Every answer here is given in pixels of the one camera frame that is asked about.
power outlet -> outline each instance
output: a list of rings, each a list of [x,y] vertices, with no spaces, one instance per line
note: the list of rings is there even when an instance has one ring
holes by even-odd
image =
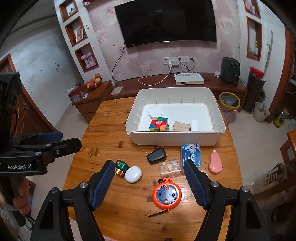
[[[179,65],[179,60],[171,60],[172,61],[172,65]]]
[[[178,61],[179,61],[179,58],[181,58],[181,60],[180,60],[181,63],[186,63],[186,62],[190,63],[189,56],[178,56],[177,58],[178,58]]]
[[[186,63],[186,62],[189,63],[190,62],[189,56],[163,57],[163,64],[168,64],[168,62],[171,60],[172,65],[177,65],[177,64],[179,64],[179,58],[181,59],[180,60],[181,63]]]

white sponge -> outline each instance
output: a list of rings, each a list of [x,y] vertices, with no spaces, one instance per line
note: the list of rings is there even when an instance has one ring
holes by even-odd
[[[190,122],[190,131],[198,131],[198,123],[196,120]]]
[[[148,110],[148,113],[149,113],[149,116],[151,119],[153,119],[153,117],[163,116],[163,112],[161,111],[161,109],[159,107]]]

black power adapter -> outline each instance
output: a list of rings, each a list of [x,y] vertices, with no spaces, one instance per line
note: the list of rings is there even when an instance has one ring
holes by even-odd
[[[159,147],[149,153],[146,157],[149,164],[155,164],[166,159],[166,152],[162,147]]]

trash can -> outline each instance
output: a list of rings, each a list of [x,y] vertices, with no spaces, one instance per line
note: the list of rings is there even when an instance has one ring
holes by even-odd
[[[253,118],[257,122],[263,122],[267,116],[269,116],[269,110],[262,103],[256,102],[253,111]]]
[[[233,121],[240,104],[240,99],[231,92],[222,92],[219,95],[219,105],[227,125]]]
[[[263,85],[265,84],[263,75],[263,72],[251,67],[247,84],[248,93],[242,106],[242,110],[248,114],[252,113],[255,102],[257,101]]]

wooden chair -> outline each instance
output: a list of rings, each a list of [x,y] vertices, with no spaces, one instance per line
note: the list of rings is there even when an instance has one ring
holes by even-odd
[[[290,158],[288,155],[288,149],[292,148],[294,157],[296,157],[296,130],[288,132],[288,140],[281,147],[281,153],[284,159],[285,165],[288,165]],[[255,199],[261,199],[270,197],[272,195],[278,194],[282,191],[289,190],[292,186],[296,185],[296,172],[288,175],[288,177],[280,182],[279,184],[254,195]]]

